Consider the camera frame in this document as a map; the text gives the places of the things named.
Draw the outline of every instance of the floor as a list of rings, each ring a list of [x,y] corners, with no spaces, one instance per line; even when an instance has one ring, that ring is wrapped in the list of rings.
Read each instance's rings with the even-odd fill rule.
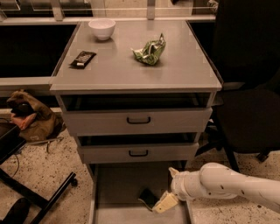
[[[63,137],[62,140],[51,142],[48,147],[46,143],[25,146],[17,155],[18,160],[16,156],[12,156],[1,165],[1,168],[46,199],[51,198],[70,172],[76,173],[78,185],[76,187],[70,185],[66,189],[41,223],[88,223],[93,181],[87,167],[80,161],[74,139],[69,136],[67,130],[61,132],[59,136]],[[262,164],[258,163],[255,155],[237,155],[237,159],[244,174],[280,180],[278,162],[280,153],[278,152],[271,153],[268,160]],[[189,162],[186,169],[195,171],[207,162],[218,162],[228,166],[223,150],[210,150]],[[0,183],[0,219],[6,215],[19,197],[20,195]],[[190,205],[195,224],[280,222],[279,213],[239,196],[234,199],[196,199],[190,201]],[[38,207],[32,206],[25,223],[30,223],[38,211]]]

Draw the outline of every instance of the bottom drawer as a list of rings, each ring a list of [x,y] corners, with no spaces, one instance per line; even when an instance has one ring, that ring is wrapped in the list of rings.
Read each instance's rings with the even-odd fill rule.
[[[172,163],[100,164],[94,170],[90,223],[190,224],[189,204],[182,202],[164,213],[153,213],[138,200],[148,188],[159,199],[169,190]]]
[[[81,136],[76,141],[85,164],[192,160],[199,148],[186,133]]]

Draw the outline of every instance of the white bowl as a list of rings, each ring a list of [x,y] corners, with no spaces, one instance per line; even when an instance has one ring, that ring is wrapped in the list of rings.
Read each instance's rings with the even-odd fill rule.
[[[112,36],[116,22],[109,18],[97,18],[91,20],[88,25],[98,39],[106,40]]]

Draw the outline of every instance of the green chip bag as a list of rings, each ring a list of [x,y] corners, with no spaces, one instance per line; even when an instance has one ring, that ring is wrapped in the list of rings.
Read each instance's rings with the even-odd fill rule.
[[[165,49],[164,35],[161,34],[159,40],[147,42],[143,49],[133,50],[136,59],[145,64],[154,66],[159,60],[160,55]]]

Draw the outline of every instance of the black shoe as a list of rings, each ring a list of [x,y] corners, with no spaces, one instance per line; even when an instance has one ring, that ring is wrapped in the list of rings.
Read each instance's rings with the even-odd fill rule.
[[[28,199],[18,199],[12,206],[1,224],[23,224],[30,208],[31,203]]]

